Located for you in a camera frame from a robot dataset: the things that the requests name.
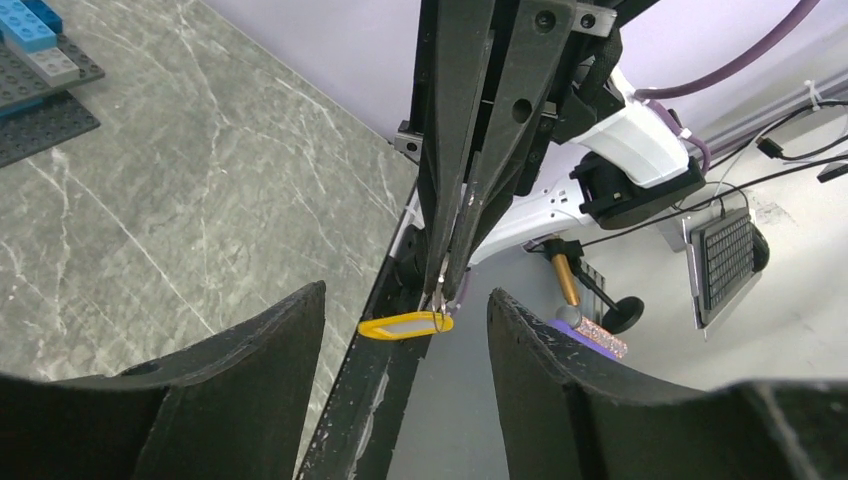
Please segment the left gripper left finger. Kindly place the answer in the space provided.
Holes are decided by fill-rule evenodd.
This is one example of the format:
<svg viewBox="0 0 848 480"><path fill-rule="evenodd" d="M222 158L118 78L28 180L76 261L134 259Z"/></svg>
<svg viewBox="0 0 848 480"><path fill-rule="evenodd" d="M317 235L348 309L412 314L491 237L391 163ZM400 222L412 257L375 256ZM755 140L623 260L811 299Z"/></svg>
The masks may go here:
<svg viewBox="0 0 848 480"><path fill-rule="evenodd" d="M5 479L289 479L325 325L323 282L115 376L1 378Z"/></svg>

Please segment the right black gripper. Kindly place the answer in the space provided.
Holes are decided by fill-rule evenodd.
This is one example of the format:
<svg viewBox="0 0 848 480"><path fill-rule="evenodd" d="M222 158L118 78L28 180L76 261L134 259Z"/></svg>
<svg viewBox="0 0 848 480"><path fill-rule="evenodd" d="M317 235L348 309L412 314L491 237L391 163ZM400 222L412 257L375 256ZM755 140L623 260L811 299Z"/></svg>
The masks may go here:
<svg viewBox="0 0 848 480"><path fill-rule="evenodd" d="M659 1L577 2L615 10L618 35ZM456 298L473 252L514 193L535 186L548 143L562 144L578 119L590 118L564 106L578 98L603 43L584 33L567 42L576 10L574 1L421 1L410 119L399 133L423 135L426 295ZM598 93L580 102L600 119L612 113L611 99ZM538 127L546 101L556 121Z"/></svg>

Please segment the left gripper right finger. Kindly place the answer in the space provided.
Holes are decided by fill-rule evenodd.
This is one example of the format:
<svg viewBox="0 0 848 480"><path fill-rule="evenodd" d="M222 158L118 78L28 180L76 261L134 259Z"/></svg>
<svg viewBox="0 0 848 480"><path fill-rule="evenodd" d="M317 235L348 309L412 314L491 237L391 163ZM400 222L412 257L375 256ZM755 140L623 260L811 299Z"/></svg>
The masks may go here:
<svg viewBox="0 0 848 480"><path fill-rule="evenodd" d="M508 292L487 308L513 479L843 479L847 385L754 380L699 391L634 370Z"/></svg>

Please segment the yellow key tag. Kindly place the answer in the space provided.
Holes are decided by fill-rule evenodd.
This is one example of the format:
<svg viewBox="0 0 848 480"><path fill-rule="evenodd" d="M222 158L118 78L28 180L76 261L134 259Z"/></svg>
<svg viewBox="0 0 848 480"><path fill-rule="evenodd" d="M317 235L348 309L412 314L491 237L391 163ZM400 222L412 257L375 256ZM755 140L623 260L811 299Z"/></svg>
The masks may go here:
<svg viewBox="0 0 848 480"><path fill-rule="evenodd" d="M415 311L360 322L357 333L381 341L400 341L449 332L453 318L438 311Z"/></svg>

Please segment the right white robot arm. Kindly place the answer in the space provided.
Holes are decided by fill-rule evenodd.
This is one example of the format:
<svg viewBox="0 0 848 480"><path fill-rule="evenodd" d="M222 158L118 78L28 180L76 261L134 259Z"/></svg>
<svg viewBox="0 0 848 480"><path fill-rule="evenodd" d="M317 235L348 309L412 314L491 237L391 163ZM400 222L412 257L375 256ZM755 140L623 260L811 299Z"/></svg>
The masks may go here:
<svg viewBox="0 0 848 480"><path fill-rule="evenodd" d="M579 212L605 230L632 226L704 183L706 160L683 128L617 65L622 28L647 1L425 1L407 130L420 138L416 193L427 304L458 295L466 269L557 231L559 214L522 216L550 144L586 155L571 172Z"/></svg>

